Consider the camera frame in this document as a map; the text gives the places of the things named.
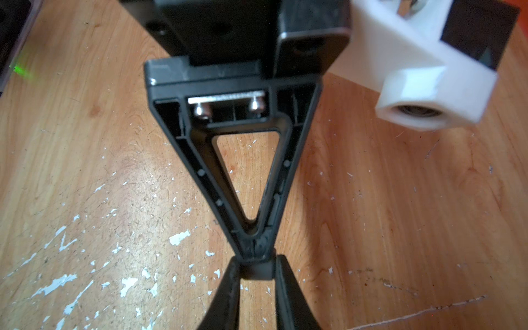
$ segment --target wooden table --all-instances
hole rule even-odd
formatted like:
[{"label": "wooden table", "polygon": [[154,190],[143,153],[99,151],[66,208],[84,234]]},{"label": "wooden table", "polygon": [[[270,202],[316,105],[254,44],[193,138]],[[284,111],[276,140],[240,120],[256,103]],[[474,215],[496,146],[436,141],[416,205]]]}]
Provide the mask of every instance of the wooden table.
[{"label": "wooden table", "polygon": [[[165,56],[117,1],[44,3],[19,61],[29,77],[0,99],[1,329],[204,316],[233,252],[147,108],[142,65]],[[499,74],[480,124],[428,133],[325,77],[277,240],[324,329],[528,328],[519,29]],[[248,212],[276,141],[221,141]],[[242,284],[240,328],[274,329],[274,284]]]}]

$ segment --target screw head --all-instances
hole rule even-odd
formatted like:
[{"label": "screw head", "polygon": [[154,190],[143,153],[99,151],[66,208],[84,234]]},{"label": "screw head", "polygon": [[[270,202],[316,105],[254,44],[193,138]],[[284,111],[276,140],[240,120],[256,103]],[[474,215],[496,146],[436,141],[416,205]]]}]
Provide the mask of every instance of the screw head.
[{"label": "screw head", "polygon": [[262,96],[254,96],[249,101],[249,111],[261,114],[266,110],[266,101]]},{"label": "screw head", "polygon": [[213,110],[209,103],[197,103],[194,106],[194,116],[198,119],[208,120],[213,116]]}]

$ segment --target scratch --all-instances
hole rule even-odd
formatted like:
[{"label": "scratch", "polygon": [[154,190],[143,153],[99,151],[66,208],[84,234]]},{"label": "scratch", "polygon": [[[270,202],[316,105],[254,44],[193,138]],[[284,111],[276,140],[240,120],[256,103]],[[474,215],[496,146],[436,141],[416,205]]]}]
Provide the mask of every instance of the scratch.
[{"label": "scratch", "polygon": [[401,317],[397,317],[397,318],[393,318],[393,319],[388,319],[386,321],[360,325],[360,326],[357,326],[357,327],[354,327],[354,328],[351,328],[351,329],[348,329],[348,330],[360,330],[360,329],[369,328],[369,327],[373,327],[373,326],[393,323],[393,322],[396,322],[396,321],[400,321],[400,320],[408,319],[408,318],[411,318],[411,317],[415,317],[415,316],[421,315],[423,313],[435,312],[435,311],[441,310],[441,309],[447,309],[447,308],[456,307],[456,306],[464,306],[464,305],[467,305],[469,303],[475,303],[475,302],[480,301],[480,300],[482,300],[484,298],[487,298],[487,295],[483,295],[483,296],[480,296],[480,297],[477,297],[477,298],[474,298],[474,299],[464,300],[464,301],[461,301],[459,303],[454,303],[454,304],[447,305],[447,306],[430,307],[430,308],[421,310],[421,311],[413,313],[413,314],[409,314],[409,315],[405,315],[405,316],[401,316]]},{"label": "scratch", "polygon": [[431,155],[431,152],[434,150],[434,148],[436,148],[436,145],[439,142],[440,142],[440,139],[438,139],[438,141],[436,141],[435,145],[433,145],[433,147],[429,150],[429,152],[427,152],[426,159],[429,158],[429,156]]}]

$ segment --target triangular cutout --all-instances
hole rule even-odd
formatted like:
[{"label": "triangular cutout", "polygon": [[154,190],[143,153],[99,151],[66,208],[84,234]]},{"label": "triangular cutout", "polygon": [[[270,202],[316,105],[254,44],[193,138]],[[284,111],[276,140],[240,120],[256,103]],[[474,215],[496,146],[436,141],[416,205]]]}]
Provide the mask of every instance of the triangular cutout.
[{"label": "triangular cutout", "polygon": [[278,143],[275,131],[222,135],[216,140],[219,156],[249,221],[257,217]]}]

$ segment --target black plastic bracket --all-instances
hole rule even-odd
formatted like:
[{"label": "black plastic bracket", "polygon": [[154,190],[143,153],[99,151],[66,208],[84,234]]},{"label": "black plastic bracket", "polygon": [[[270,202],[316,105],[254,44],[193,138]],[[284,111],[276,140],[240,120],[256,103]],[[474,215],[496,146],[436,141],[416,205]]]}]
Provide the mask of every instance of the black plastic bracket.
[{"label": "black plastic bracket", "polygon": [[[186,57],[145,63],[150,109],[204,194],[248,279],[271,279],[266,263],[274,243],[322,84],[317,74],[263,79],[258,62],[193,67]],[[196,118],[189,97],[264,91],[261,114],[223,102],[208,120]],[[246,218],[219,157],[224,134],[276,131],[280,135],[256,219]]]}]

